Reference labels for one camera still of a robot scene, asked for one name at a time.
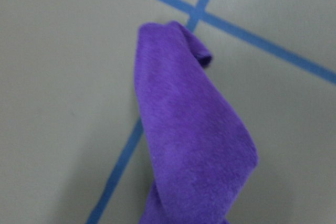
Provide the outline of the blue tape line lengthwise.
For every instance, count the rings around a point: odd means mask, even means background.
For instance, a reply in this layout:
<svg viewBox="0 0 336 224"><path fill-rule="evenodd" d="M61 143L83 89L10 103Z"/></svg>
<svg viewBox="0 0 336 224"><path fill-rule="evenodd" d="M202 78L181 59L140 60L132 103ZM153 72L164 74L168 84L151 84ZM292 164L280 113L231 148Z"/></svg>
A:
<svg viewBox="0 0 336 224"><path fill-rule="evenodd" d="M206 6L209 0L197 0L195 5L191 5L183 0L158 0L164 4L174 7L177 10L188 14L188 21L186 27L193 32L201 18L201 15L205 13ZM135 126L133 127L126 144L121 151L114 168L111 171L109 178L107 179L104 190L100 196L100 199L93 208L86 223L99 223L103 213L112 198L112 195L117 188L119 181L136 149L141 136L143 134L143 126L141 119L137 119Z"/></svg>

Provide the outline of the purple towel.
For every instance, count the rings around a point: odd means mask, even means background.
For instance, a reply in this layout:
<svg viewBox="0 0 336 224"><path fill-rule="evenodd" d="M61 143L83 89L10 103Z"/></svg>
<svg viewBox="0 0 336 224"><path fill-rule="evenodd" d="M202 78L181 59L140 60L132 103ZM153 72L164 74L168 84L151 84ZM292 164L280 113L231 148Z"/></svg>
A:
<svg viewBox="0 0 336 224"><path fill-rule="evenodd" d="M226 223L257 166L247 129L205 74L211 60L178 22L139 29L134 85L154 174L140 223Z"/></svg>

